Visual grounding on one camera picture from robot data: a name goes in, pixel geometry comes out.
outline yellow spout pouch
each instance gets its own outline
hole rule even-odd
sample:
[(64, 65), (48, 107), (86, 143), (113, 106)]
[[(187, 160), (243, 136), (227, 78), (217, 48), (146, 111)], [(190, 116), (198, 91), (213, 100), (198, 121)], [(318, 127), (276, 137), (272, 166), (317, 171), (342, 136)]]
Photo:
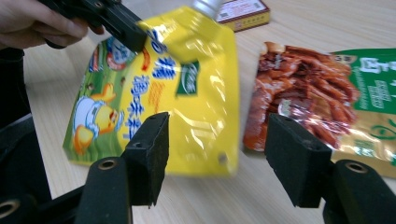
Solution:
[(144, 50), (95, 49), (64, 139), (71, 162), (119, 156), (144, 120), (170, 114), (168, 174), (232, 175), (239, 148), (233, 31), (190, 7), (139, 22)]

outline wooden table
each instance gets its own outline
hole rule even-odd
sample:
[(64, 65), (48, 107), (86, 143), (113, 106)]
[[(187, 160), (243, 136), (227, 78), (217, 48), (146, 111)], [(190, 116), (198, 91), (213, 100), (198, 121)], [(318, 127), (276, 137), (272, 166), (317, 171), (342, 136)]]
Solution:
[[(127, 1), (143, 19), (186, 1)], [(269, 24), (236, 34), (241, 83), (241, 133), (263, 41), (321, 51), (396, 47), (394, 0), (266, 0)], [(85, 183), (88, 167), (62, 149), (78, 87), (96, 43), (90, 34), (67, 49), (26, 50), (25, 80), (53, 197)], [(240, 153), (233, 178), (168, 175), (157, 206), (134, 207), (134, 223), (323, 223), (319, 209), (294, 208), (263, 155)], [(386, 179), (396, 190), (396, 180)]]

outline white spout cap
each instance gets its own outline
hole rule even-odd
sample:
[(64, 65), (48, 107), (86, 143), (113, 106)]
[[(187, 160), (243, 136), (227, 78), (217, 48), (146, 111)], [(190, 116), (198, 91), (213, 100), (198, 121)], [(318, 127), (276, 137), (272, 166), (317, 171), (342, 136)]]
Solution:
[(215, 19), (221, 9), (223, 0), (194, 0), (192, 7)]

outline human hand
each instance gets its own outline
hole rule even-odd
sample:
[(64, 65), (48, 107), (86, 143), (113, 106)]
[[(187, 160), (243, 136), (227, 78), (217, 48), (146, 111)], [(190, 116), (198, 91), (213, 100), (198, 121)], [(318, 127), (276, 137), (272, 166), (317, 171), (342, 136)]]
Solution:
[[(69, 20), (37, 0), (0, 0), (0, 49), (27, 49), (46, 43), (69, 46), (88, 33), (88, 23)], [(92, 28), (96, 34), (103, 27)]]

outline black tool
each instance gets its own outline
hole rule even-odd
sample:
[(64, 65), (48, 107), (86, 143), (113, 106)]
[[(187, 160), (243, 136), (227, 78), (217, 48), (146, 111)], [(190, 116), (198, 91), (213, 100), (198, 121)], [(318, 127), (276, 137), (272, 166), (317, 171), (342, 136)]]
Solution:
[[(39, 0), (68, 19), (80, 18), (93, 27), (103, 25), (131, 51), (140, 52), (146, 42), (147, 34), (136, 25), (141, 19), (125, 7), (121, 0)], [(63, 46), (47, 41), (55, 49)]]
[(268, 123), (265, 155), (294, 206), (318, 208), (326, 224), (396, 223), (396, 196), (358, 161), (331, 161), (332, 150), (303, 126), (278, 114)]
[(169, 157), (169, 115), (145, 120), (120, 157), (90, 167), (84, 186), (37, 204), (31, 195), (0, 198), (0, 223), (133, 223), (133, 205), (155, 205)]

